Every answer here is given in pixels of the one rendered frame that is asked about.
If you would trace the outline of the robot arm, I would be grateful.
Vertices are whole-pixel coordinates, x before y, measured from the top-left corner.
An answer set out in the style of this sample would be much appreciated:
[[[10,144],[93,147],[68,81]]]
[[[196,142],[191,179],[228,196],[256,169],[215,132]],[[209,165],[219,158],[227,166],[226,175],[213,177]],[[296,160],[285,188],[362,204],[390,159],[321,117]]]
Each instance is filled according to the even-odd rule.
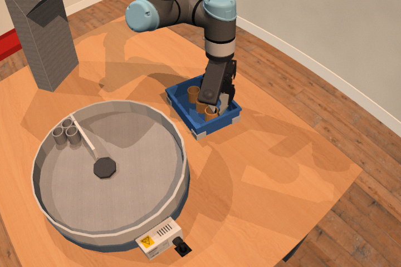
[[[227,57],[235,51],[236,18],[236,0],[135,0],[125,12],[128,27],[138,33],[181,23],[202,27],[205,50],[215,57]],[[200,103],[217,105],[227,66],[227,61],[208,61],[198,95]]]

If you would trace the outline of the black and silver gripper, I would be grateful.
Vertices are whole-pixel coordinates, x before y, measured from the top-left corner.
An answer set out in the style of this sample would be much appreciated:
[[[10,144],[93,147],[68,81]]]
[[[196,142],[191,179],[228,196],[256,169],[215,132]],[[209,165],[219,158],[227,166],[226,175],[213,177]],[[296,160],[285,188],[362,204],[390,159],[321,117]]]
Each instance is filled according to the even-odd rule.
[[[234,53],[227,57],[215,57],[207,53],[206,51],[206,57],[210,59],[211,61],[214,62],[226,62],[228,63],[226,74],[224,77],[222,89],[221,89],[221,94],[219,96],[219,99],[221,101],[221,104],[219,106],[219,111],[218,111],[218,116],[222,115],[226,108],[229,106],[229,104],[232,102],[235,94],[235,88],[234,85],[232,84],[232,80],[235,79],[236,76],[236,65],[237,65],[237,60],[231,60],[234,57]],[[233,64],[234,62],[234,64]],[[233,79],[231,78],[233,76]],[[208,105],[213,114],[217,112],[216,107],[212,105]]]

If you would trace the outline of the grey metal sleeve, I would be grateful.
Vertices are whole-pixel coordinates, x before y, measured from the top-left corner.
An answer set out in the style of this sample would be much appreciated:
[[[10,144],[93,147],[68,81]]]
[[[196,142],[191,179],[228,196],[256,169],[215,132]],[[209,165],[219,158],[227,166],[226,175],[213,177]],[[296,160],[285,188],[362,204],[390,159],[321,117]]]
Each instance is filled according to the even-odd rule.
[[[71,118],[66,118],[62,121],[61,126],[63,127],[65,133],[68,127],[74,126],[73,120]]]
[[[66,135],[70,144],[77,145],[81,141],[81,135],[76,126],[70,126],[66,130]]]
[[[52,135],[58,145],[63,145],[67,141],[65,131],[61,126],[55,127],[52,131]]]

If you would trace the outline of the grey round turntable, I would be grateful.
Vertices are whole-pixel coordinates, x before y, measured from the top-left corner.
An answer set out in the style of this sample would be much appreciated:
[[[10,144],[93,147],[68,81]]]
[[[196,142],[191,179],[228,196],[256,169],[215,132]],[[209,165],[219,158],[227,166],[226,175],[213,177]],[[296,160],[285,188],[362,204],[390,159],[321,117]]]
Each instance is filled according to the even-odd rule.
[[[66,118],[81,135],[77,145],[53,138]],[[108,100],[55,127],[33,159],[31,184],[40,210],[66,240],[102,253],[139,247],[150,261],[173,245],[181,257],[192,251],[175,222],[190,171],[173,121],[145,103]]]

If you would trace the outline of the bronze bushing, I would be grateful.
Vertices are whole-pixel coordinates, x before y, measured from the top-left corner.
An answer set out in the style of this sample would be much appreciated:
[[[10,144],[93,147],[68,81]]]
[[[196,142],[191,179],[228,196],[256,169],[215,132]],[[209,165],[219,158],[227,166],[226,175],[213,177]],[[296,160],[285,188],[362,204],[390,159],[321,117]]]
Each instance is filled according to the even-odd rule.
[[[216,107],[217,108],[217,107]],[[205,122],[218,117],[218,108],[217,108],[217,112],[215,114],[213,114],[213,112],[211,111],[211,109],[209,108],[209,106],[207,106],[204,110],[205,112]]]
[[[200,102],[198,101],[198,97],[195,99],[195,104],[196,104],[196,111],[197,111],[198,113],[205,113],[204,110],[205,110],[205,108],[208,106],[207,104],[205,104],[205,103],[200,103]]]
[[[188,89],[188,101],[195,103],[195,99],[198,97],[200,88],[198,86],[191,86]]]

